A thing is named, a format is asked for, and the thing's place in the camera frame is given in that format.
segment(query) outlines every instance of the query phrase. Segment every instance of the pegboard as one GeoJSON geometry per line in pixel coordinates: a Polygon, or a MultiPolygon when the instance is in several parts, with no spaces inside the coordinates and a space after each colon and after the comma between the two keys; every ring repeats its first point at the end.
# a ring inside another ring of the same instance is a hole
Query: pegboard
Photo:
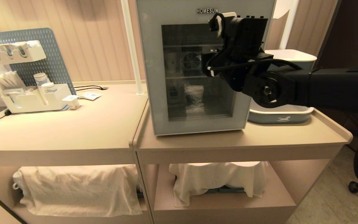
{"type": "Polygon", "coordinates": [[[71,94],[75,95],[76,91],[68,75],[55,35],[50,28],[0,32],[0,44],[29,40],[39,40],[47,58],[34,62],[10,64],[12,70],[17,71],[26,86],[36,86],[33,75],[45,72],[51,82],[55,84],[67,83],[71,94]]]}

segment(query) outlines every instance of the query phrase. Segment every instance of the mini fridge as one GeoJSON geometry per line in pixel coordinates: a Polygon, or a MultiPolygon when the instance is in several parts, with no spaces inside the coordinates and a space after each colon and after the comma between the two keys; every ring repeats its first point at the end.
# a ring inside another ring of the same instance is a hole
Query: mini fridge
{"type": "Polygon", "coordinates": [[[210,32],[215,12],[268,18],[275,0],[137,0],[155,135],[244,129],[250,97],[201,72],[201,54],[222,47],[210,32]]]}

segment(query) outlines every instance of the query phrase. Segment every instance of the white towel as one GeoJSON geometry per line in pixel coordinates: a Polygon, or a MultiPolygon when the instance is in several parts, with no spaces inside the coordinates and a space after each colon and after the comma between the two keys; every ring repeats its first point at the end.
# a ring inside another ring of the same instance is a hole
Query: white towel
{"type": "Polygon", "coordinates": [[[34,215],[115,217],[139,215],[135,165],[21,167],[24,197],[34,215]]]}
{"type": "Polygon", "coordinates": [[[190,196],[200,195],[209,189],[228,186],[243,187],[248,197],[262,197],[266,186],[266,162],[182,163],[169,165],[177,176],[173,194],[176,207],[190,205],[190,196]]]}

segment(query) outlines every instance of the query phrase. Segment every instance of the cooling fan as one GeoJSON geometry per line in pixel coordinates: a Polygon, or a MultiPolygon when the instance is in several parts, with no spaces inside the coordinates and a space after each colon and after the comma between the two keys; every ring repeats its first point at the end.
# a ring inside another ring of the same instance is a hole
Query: cooling fan
{"type": "Polygon", "coordinates": [[[199,55],[196,53],[188,53],[183,58],[183,66],[186,69],[195,69],[198,68],[201,64],[201,60],[199,58],[199,55]]]}

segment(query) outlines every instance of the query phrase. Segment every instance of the tile floor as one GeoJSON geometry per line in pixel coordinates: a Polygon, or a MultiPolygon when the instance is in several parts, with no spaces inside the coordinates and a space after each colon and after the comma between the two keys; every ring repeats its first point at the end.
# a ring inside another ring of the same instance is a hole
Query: tile floor
{"type": "Polygon", "coordinates": [[[353,157],[344,146],[286,224],[358,224],[358,193],[348,190],[353,157]]]}

